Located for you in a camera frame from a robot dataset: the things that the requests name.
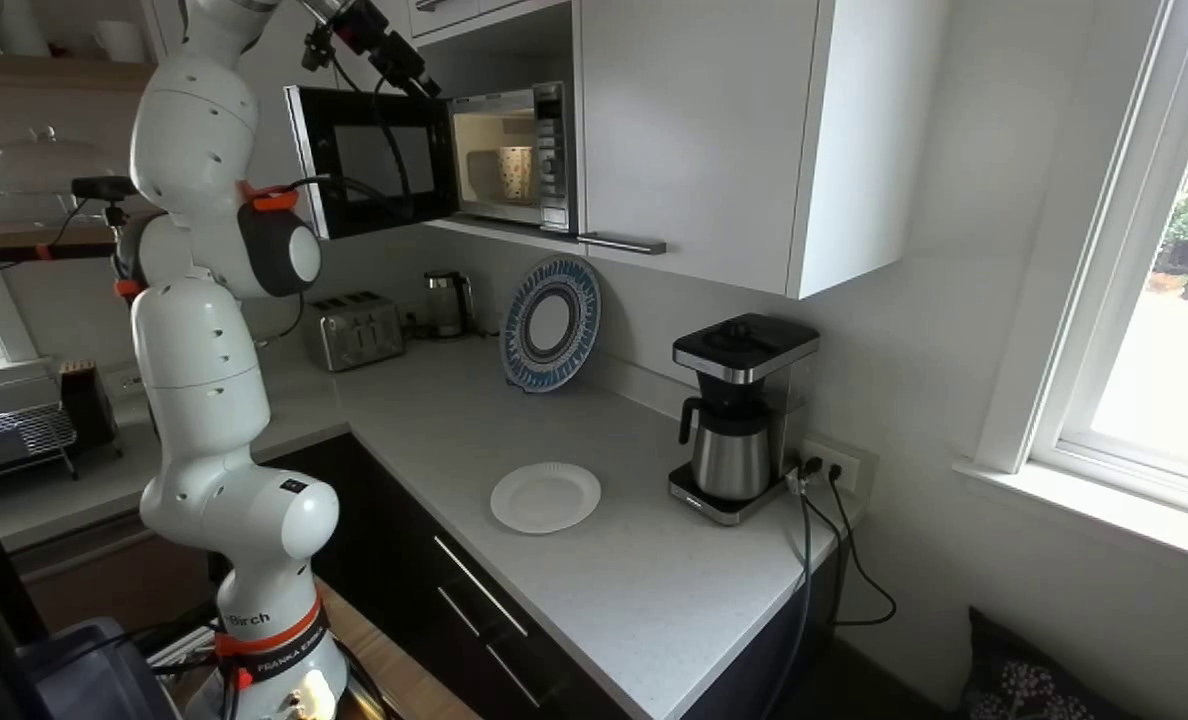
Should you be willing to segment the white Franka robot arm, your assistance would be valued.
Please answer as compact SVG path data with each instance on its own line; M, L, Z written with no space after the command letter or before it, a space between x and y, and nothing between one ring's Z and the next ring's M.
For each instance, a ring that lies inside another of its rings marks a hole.
M182 720L337 720L357 700L312 574L341 523L341 495L253 462L271 404L242 309L321 276L321 236L295 201L248 186L254 96L234 62L275 5L182 0L182 44L150 73L129 145L129 175L150 205L132 355L158 436L141 519L229 562L212 678Z

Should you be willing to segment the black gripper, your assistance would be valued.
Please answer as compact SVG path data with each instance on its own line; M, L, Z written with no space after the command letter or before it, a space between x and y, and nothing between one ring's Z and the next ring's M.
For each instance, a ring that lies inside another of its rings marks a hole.
M305 37L301 66L309 73L337 62L337 44L363 55L404 96L436 99L438 85L428 75L425 55L389 26L370 0L305 0L316 17Z

